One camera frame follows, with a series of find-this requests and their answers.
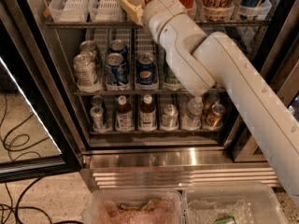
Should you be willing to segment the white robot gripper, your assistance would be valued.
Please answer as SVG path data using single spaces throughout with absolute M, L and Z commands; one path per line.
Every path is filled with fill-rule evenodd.
M 144 0 L 119 0 L 123 10 L 135 24 L 144 26 L 145 31 L 158 43 L 163 28 L 175 16 L 186 14 L 179 0 L 152 0 L 145 7 Z

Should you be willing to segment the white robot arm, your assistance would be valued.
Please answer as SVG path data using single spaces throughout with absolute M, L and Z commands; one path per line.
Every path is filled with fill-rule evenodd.
M 201 96 L 219 83 L 274 169 L 299 203 L 299 123 L 226 34 L 207 35 L 179 0 L 119 0 L 131 20 L 166 52 L 185 89 Z

